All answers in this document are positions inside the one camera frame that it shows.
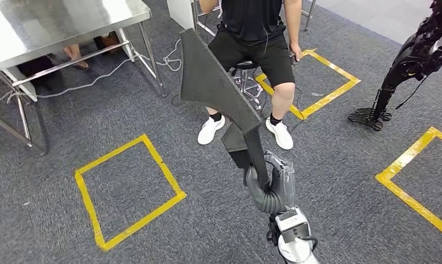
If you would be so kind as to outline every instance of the floor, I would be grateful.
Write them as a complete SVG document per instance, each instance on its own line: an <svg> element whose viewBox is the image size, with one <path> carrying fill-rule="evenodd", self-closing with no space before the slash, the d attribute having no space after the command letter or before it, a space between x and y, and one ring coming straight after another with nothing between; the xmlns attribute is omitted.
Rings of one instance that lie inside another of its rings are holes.
<svg viewBox="0 0 442 264"><path fill-rule="evenodd" d="M146 25L161 61L181 28L169 18L165 1L147 2L154 18ZM207 24L214 29L215 17L208 17ZM138 28L130 27L129 33L136 48L144 50ZM440 223L431 224L375 178L430 127L442 132L442 69L396 111L417 82L401 85L389 104L393 119L376 133L349 123L347 116L357 107L371 106L401 45L322 7L300 40L303 50L316 48L318 55L361 80L302 122L292 132L295 146L290 151L279 149L266 128L260 129L265 149L294 162L297 203L319 239L316 257L329 264L442 264ZM94 46L86 43L82 49L86 53ZM64 59L59 54L56 62ZM124 59L122 53L90 59L88 72L66 69L38 92L91 83ZM180 72L160 70L171 93L166 98L158 95L140 63L125 63L93 87L30 104L26 111L32 136L47 147L45 156L35 156L0 129L0 264L283 263L266 241L267 215L255 209L242 172L220 141L226 128L213 143L198 145L205 112L178 105L173 96ZM348 82L310 56L294 67L294 74L301 110ZM0 84L0 93L6 91ZM268 114L270 100L265 99ZM0 116L21 127L15 103L0 103ZM289 127L298 122L293 114L285 117ZM113 243L175 195L167 171L155 161L154 151L138 143L83 172L100 232L93 231L96 223L84 204L84 186L74 176L143 134L187 196ZM442 222L442 139L428 144L392 182L407 194L403 198L412 197ZM99 237L111 248L102 250Z"/></svg>
<svg viewBox="0 0 442 264"><path fill-rule="evenodd" d="M432 14L432 0L318 0L317 5L400 44Z"/></svg>

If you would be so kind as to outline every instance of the black sock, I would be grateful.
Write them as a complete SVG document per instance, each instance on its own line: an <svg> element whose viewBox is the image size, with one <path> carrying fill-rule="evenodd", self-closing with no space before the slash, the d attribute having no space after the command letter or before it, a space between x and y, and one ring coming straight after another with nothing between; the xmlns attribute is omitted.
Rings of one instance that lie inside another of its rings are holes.
<svg viewBox="0 0 442 264"><path fill-rule="evenodd" d="M221 113L216 113L216 114L210 114L209 115L211 118L213 118L213 120L215 121L215 122L217 122L217 121L220 121L221 120Z"/></svg>
<svg viewBox="0 0 442 264"><path fill-rule="evenodd" d="M277 125L277 124L279 124L282 121L282 119L274 118L273 113L271 113L269 115L269 121L270 121L271 125Z"/></svg>

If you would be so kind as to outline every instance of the yellow tape square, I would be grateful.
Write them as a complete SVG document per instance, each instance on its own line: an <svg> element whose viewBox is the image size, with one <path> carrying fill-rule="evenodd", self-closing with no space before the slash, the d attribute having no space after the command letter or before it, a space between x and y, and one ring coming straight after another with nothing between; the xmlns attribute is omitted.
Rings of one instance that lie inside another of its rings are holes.
<svg viewBox="0 0 442 264"><path fill-rule="evenodd" d="M406 152L396 159L395 162L378 174L376 179L442 232L442 221L391 181L391 179L401 171L403 167L413 160L413 158L415 158L417 154L427 147L435 138L442 139L442 132L431 127Z"/></svg>
<svg viewBox="0 0 442 264"><path fill-rule="evenodd" d="M300 111L299 109L297 109L297 107L295 107L294 105L291 105L291 107L289 108L289 111L291 111L291 113L293 113L295 116L297 116L298 119L300 119L300 120L306 119L312 113L316 112L317 110L319 110L323 106L327 105L332 100L336 99L337 97L341 96L343 93L345 93L348 90L350 90L356 84L360 83L360 80L357 79L356 77L352 76L350 73L344 71L343 69L339 68L338 66L336 66L333 63L331 63L327 59L325 59L322 56L316 54L315 49L312 49L312 50L308 49L308 50L303 51L302 52L302 58L305 57L305 56L312 56L313 58L315 58L319 62L323 63L324 65L330 67L331 69L333 69L337 73L339 73L342 76L344 76L347 79L349 79L349 81L347 83L345 83L343 86L341 86L341 87L337 88L336 90L334 90L333 92L331 92L330 94L328 94L325 97L321 98L318 102L316 102L316 103L312 104L311 106L307 107L303 111ZM271 86L269 86L265 82L266 78L267 78L266 75L263 73L263 74L260 74L259 76L255 77L255 80L263 87L263 89L267 93L269 93L270 95L273 95L274 94L274 90L273 90L273 88Z"/></svg>
<svg viewBox="0 0 442 264"><path fill-rule="evenodd" d="M82 177L82 174L89 171L90 169L100 165L101 163L111 159L112 157L122 153L123 151L137 145L138 143L143 142L145 146L147 147L148 151L150 152L153 159L158 163L161 171L163 172L164 176L168 180L169 184L173 188L175 192L175 196L164 203L163 205L159 206L156 210L149 213L148 215L144 216L144 218L140 219L135 224L131 225L129 228L124 230L122 233L118 234L117 236L113 237L108 242L105 242L103 238L103 234L101 233L101 227L100 223L98 222L98 218L96 216L95 208L93 207L93 203L91 201L89 192L87 190L87 187L85 186L85 181ZM155 219L165 211L169 210L171 207L173 207L175 204L177 204L179 201L184 199L187 195L181 190L179 187L179 184L177 184L176 180L174 179L173 175L171 174L171 171L169 171L166 164L164 164L163 160L161 159L161 156L158 154L156 149L153 147L153 144L149 140L149 138L146 135L142 135L138 137L137 139L125 144L122 147L119 147L110 153L104 155L103 157L83 166L82 168L75 171L75 180L77 181L77 186L79 187L79 190L82 194L82 198L84 200L85 208L87 209L87 212L90 216L90 221L93 226L93 232L95 234L95 241L96 244L101 247L103 250L107 251L111 249L112 247L116 246L120 242L122 242L124 239L129 237L130 235L134 234L136 231L138 231L140 228L144 227L146 224L148 224L151 220Z"/></svg>

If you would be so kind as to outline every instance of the hand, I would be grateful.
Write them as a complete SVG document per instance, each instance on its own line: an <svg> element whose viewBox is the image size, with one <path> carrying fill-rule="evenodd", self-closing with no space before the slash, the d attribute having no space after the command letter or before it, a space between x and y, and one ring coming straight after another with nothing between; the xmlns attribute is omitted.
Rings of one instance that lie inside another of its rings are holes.
<svg viewBox="0 0 442 264"><path fill-rule="evenodd" d="M299 44L289 44L289 50L295 54L295 60L299 61L302 58L302 51L300 50Z"/></svg>

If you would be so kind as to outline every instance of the white sneaker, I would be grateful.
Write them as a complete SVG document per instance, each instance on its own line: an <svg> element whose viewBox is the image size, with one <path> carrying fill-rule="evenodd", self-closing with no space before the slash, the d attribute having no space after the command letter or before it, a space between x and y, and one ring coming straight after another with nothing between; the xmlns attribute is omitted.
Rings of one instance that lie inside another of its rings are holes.
<svg viewBox="0 0 442 264"><path fill-rule="evenodd" d="M202 130L200 130L200 133L198 134L198 143L200 145L206 145L213 141L214 133L216 130L221 129L225 122L226 119L223 115L221 116L221 120L217 122L215 122L213 118L209 117L208 121L204 123Z"/></svg>
<svg viewBox="0 0 442 264"><path fill-rule="evenodd" d="M276 143L281 149L290 150L294 146L291 134L289 134L288 128L282 121L277 125L272 125L268 118L266 119L266 128L274 134L276 137Z"/></svg>

